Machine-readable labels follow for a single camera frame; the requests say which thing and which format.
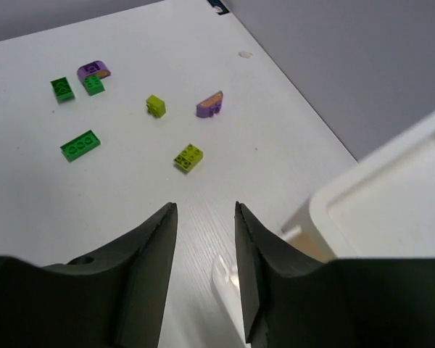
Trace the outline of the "lime lego cube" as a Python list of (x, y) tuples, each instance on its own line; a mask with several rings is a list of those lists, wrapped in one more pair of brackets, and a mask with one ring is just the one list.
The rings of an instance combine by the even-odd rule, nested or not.
[(165, 102), (155, 95), (151, 95), (146, 99), (146, 109), (150, 115), (156, 118), (161, 118), (166, 113)]

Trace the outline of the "lime lego 2x3 brick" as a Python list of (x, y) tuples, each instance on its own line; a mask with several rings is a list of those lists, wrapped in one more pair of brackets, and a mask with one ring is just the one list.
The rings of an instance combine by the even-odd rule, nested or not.
[(188, 144), (173, 160), (174, 165), (189, 173), (203, 158), (203, 151), (193, 144)]

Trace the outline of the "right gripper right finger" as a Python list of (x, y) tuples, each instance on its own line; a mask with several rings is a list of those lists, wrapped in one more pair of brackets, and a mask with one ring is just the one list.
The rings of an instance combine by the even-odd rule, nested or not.
[(235, 243), (252, 347), (435, 347), (435, 258), (320, 262), (242, 203)]

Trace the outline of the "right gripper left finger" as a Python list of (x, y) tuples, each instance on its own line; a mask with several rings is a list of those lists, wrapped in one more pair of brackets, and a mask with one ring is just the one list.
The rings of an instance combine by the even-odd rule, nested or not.
[(167, 203), (67, 264), (0, 256), (0, 347), (156, 347), (177, 226)]

